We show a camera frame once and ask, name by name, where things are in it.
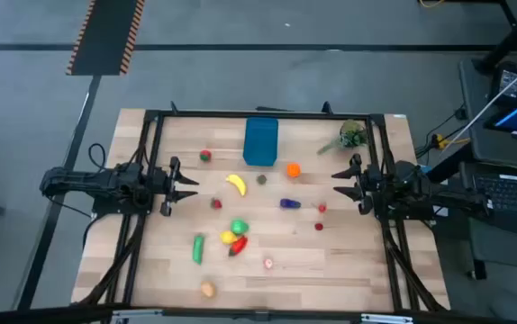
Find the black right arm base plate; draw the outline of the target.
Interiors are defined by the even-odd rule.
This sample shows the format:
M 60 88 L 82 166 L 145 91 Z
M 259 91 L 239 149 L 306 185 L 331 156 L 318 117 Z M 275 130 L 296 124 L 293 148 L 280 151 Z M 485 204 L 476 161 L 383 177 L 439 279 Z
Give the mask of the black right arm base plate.
M 431 221 L 434 218 L 434 210 L 427 207 L 408 207 L 392 205 L 379 205 L 374 208 L 377 219 L 385 220 L 410 220 L 410 221 Z

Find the black laptop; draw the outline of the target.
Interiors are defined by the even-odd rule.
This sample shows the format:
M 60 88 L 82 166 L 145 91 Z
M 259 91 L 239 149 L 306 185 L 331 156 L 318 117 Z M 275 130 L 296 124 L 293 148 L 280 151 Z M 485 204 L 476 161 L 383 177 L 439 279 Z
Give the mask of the black laptop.
M 517 233 L 517 168 L 462 162 L 459 173 L 465 186 L 487 197 L 486 221 Z

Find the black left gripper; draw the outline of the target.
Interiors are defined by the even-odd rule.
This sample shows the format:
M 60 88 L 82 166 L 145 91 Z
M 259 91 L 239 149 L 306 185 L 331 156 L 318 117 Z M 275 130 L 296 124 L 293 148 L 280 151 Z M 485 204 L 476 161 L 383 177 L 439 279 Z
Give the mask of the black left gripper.
M 154 194 L 162 194 L 165 196 L 163 203 L 160 205 L 160 213 L 163 216 L 170 216 L 172 212 L 171 205 L 186 197 L 196 195 L 194 191 L 177 191 L 176 180 L 183 185 L 199 185 L 198 182 L 192 180 L 179 172 L 180 162 L 178 157 L 170 159 L 169 171 L 163 170 L 156 166 L 151 175 L 151 189 Z

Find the black front rail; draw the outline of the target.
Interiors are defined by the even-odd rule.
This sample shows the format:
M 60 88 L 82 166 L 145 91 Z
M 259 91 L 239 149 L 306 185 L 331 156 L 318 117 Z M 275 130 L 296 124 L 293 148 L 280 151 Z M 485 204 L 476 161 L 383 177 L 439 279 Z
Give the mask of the black front rail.
M 100 305 L 70 305 L 48 309 L 9 310 L 0 312 L 0 324 L 58 324 L 87 323 L 111 318 L 114 311 L 162 309 L 161 317 L 209 317 L 268 320 L 348 320 L 360 322 L 362 313 L 398 315 L 412 317 L 414 324 L 517 324 L 517 320 L 494 319 L 458 314 L 452 311 L 400 310 L 395 312 L 376 311 L 300 311 L 300 310 L 215 310 L 186 308 L 134 308 L 122 303 Z

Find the green potted artificial plant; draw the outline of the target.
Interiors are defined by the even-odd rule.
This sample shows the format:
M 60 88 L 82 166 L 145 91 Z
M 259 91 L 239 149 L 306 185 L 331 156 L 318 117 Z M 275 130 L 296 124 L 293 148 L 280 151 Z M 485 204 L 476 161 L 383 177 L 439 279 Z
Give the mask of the green potted artificial plant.
M 367 130 L 357 121 L 346 120 L 342 123 L 339 135 L 317 150 L 322 155 L 330 149 L 353 149 L 368 144 Z

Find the green toy cucumber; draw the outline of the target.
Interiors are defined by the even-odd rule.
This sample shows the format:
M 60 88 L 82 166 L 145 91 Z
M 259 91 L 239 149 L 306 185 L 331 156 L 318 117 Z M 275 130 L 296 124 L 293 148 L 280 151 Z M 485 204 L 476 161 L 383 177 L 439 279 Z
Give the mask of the green toy cucumber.
M 193 241 L 192 259 L 198 265 L 201 265 L 203 262 L 204 240 L 204 235 L 198 234 L 194 237 Z

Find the black power adapter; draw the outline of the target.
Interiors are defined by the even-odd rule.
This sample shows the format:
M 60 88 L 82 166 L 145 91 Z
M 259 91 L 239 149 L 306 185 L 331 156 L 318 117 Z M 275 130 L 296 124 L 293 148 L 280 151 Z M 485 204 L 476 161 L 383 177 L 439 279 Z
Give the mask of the black power adapter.
M 492 76 L 490 95 L 497 96 L 494 104 L 501 108 L 512 108 L 517 104 L 517 82 L 511 85 L 517 78 L 517 64 L 506 61 L 500 63 Z

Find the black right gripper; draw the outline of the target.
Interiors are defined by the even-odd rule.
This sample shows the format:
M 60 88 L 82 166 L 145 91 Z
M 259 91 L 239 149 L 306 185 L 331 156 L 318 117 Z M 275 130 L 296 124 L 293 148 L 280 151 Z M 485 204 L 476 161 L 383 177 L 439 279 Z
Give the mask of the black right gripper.
M 369 164 L 366 169 L 362 168 L 362 158 L 355 153 L 351 158 L 351 166 L 344 171 L 333 174 L 332 178 L 350 179 L 355 177 L 356 184 L 351 187 L 335 186 L 334 191 L 344 194 L 353 202 L 358 201 L 358 210 L 362 215 L 369 214 L 373 208 L 372 193 L 378 189 L 378 165 Z

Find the dark grey equipment cart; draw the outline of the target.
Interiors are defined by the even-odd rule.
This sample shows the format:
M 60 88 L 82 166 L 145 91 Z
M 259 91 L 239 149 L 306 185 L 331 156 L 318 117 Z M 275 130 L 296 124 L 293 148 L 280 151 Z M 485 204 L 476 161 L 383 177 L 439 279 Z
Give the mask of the dark grey equipment cart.
M 476 71 L 475 62 L 464 60 L 458 65 L 467 116 L 472 119 L 487 101 L 490 78 Z M 517 139 L 505 132 L 489 130 L 484 121 L 496 109 L 489 108 L 468 130 L 470 142 L 463 147 L 464 162 L 458 166 L 463 179 L 472 180 L 477 171 L 517 176 Z M 472 275 L 486 278 L 486 265 L 494 263 L 517 267 L 517 212 L 494 211 L 488 220 L 468 220 L 473 257 Z

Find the blue plastic tupperware container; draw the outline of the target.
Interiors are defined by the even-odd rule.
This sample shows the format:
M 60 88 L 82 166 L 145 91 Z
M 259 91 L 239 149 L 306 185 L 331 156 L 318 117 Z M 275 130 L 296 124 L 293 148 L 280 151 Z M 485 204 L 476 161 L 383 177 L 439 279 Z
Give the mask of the blue plastic tupperware container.
M 243 158 L 252 167 L 272 167 L 277 160 L 278 120 L 251 117 L 246 121 Z

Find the black aluminium table frame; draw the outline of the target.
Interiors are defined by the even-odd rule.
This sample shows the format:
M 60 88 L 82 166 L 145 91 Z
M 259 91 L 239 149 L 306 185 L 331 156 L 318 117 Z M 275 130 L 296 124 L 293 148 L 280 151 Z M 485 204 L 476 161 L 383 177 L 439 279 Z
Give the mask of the black aluminium table frame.
M 393 309 L 383 236 L 378 220 L 362 215 L 348 197 L 333 190 L 332 178 L 347 168 L 350 152 L 317 150 L 335 137 L 343 118 L 284 114 L 278 120 L 277 160 L 273 166 L 249 166 L 243 158 L 248 115 L 244 112 L 181 112 L 163 118 L 161 131 L 143 123 L 144 111 L 124 109 L 116 123 L 108 162 L 127 159 L 140 136 L 159 144 L 157 162 L 178 157 L 182 173 L 197 192 L 176 203 L 170 216 L 154 211 L 146 220 L 131 303 L 158 308 L 254 311 L 376 311 Z M 209 162 L 200 159 L 209 150 Z M 286 174 L 298 163 L 302 174 Z M 241 196 L 226 181 L 240 176 L 248 190 Z M 267 181 L 258 184 L 257 177 Z M 218 199 L 221 209 L 213 209 Z M 283 209 L 286 198 L 302 204 Z M 327 205 L 320 213 L 317 206 Z M 233 220 L 249 224 L 247 246 L 228 256 L 231 245 L 220 234 Z M 322 223 L 323 230 L 316 230 Z M 202 234 L 201 265 L 192 259 L 194 237 Z M 264 260 L 273 267 L 266 269 Z M 201 293 L 212 282 L 213 298 Z

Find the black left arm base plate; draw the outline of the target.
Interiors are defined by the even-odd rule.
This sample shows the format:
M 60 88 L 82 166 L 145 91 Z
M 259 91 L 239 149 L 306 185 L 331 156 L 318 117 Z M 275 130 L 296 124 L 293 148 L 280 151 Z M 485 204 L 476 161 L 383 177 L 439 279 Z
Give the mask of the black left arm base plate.
M 149 212 L 152 208 L 152 200 L 149 199 L 145 203 L 134 202 L 132 200 L 116 200 L 110 198 L 95 198 L 92 212 L 98 216 L 106 214 L 140 214 Z

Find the yellow toy banana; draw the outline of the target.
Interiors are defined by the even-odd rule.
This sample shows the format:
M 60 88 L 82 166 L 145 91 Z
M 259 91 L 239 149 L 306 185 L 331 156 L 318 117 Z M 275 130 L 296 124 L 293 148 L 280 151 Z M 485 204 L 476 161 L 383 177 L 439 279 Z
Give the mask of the yellow toy banana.
M 228 175 L 226 177 L 226 181 L 229 184 L 234 185 L 237 188 L 237 190 L 241 196 L 246 195 L 248 187 L 247 187 L 246 183 L 244 182 L 244 180 L 239 175 L 235 175 L 235 174 Z

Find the thin white rod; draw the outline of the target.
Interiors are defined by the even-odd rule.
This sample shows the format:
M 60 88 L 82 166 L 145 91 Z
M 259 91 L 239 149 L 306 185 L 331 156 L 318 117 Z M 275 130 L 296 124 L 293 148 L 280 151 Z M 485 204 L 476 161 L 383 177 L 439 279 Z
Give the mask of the thin white rod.
M 444 150 L 447 150 L 454 143 L 459 141 L 459 138 L 472 126 L 481 120 L 485 112 L 491 108 L 499 99 L 516 100 L 517 99 L 517 72 L 506 68 L 498 67 L 495 70 L 495 76 L 492 78 L 492 88 L 496 90 L 494 94 L 486 103 L 486 105 L 475 115 L 470 122 L 462 127 L 456 136 L 449 141 L 449 144 Z

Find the black mat orange striped edges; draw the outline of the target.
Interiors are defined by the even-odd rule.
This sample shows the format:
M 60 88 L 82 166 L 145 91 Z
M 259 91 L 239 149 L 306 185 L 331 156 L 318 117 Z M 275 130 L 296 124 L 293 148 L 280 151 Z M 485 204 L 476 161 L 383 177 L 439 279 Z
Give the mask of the black mat orange striped edges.
M 145 0 L 90 0 L 66 73 L 119 76 L 128 73 Z

